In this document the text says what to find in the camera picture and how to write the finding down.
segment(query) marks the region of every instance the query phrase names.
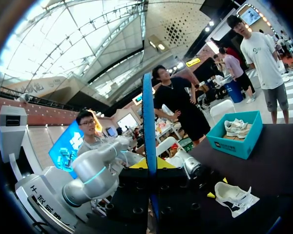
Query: railing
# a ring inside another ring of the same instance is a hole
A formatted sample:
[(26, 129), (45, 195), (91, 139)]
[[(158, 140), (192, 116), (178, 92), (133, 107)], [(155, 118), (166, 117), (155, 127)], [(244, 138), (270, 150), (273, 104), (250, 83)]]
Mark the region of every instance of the railing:
[[(19, 98), (22, 94), (23, 93), (9, 89), (9, 88), (0, 87), (0, 97), (1, 98), (15, 100), (15, 99)], [(71, 105), (67, 105), (67, 104), (62, 104), (62, 103), (58, 103), (58, 102), (55, 102), (52, 100), (40, 98), (40, 97), (34, 97), (31, 95), (30, 95), (30, 97), (31, 98), (28, 103), (31, 103), (31, 104), (48, 106), (48, 107), (69, 110), (69, 111), (76, 111), (76, 112), (79, 112), (81, 109), (83, 109), (83, 107), (76, 107), (76, 106), (71, 106)]]

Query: spotlight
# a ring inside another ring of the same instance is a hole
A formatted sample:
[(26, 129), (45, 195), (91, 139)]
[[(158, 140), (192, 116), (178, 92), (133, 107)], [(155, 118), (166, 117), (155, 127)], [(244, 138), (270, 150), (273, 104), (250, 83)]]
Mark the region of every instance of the spotlight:
[(161, 50), (165, 50), (165, 46), (163, 46), (162, 44), (159, 44), (158, 48), (160, 48)]
[(184, 64), (182, 62), (178, 63), (177, 68), (180, 69), (184, 66)]

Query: gray shorts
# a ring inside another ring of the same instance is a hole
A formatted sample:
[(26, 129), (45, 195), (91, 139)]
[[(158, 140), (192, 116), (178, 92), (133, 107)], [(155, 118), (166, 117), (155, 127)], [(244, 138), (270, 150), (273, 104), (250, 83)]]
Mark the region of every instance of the gray shorts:
[(263, 92), (265, 95), (268, 111), (277, 111), (277, 100), (279, 102), (280, 108), (283, 111), (289, 109), (288, 97), (284, 84), (276, 87), (275, 89), (263, 89)]

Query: hand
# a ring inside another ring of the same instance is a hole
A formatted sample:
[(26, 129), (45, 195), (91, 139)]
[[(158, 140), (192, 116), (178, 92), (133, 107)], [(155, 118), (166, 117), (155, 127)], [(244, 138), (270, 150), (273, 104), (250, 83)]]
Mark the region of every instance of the hand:
[(196, 100), (195, 100), (195, 98), (190, 98), (190, 102), (191, 102), (192, 104), (196, 104)]
[(177, 119), (179, 116), (181, 115), (181, 112), (180, 111), (175, 111), (174, 115), (171, 117), (171, 120), (175, 120)]

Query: white floor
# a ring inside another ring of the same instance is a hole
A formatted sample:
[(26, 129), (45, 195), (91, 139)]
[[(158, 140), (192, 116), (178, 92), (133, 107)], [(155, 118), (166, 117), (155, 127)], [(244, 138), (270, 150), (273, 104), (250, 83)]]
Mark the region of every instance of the white floor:
[[(260, 88), (258, 76), (255, 70), (251, 70), (247, 72), (248, 76), (251, 79), (251, 82), (256, 90), (256, 100), (251, 103), (247, 104), (247, 99), (244, 99), (240, 103), (235, 103), (234, 107), (237, 112), (243, 112), (243, 111), (254, 111), (259, 110), (263, 123), (272, 123), (272, 118), (270, 112), (267, 110), (265, 97), (262, 89)], [(287, 90), (287, 96), (288, 96), (288, 102), (289, 102), (289, 115), (290, 115), (290, 123), (293, 123), (293, 71), (290, 73), (285, 74), (285, 76), (290, 76), (290, 81), (285, 83), (286, 90)], [(224, 101), (223, 100), (215, 100), (211, 103), (211, 106), (215, 106), (216, 104)], [(214, 126), (214, 122), (209, 114), (209, 110), (205, 110), (206, 118), (210, 124), (211, 127)], [(283, 114), (278, 106), (278, 121), (277, 123), (284, 123)], [(216, 122), (221, 118), (221, 116), (216, 116), (215, 120)]]

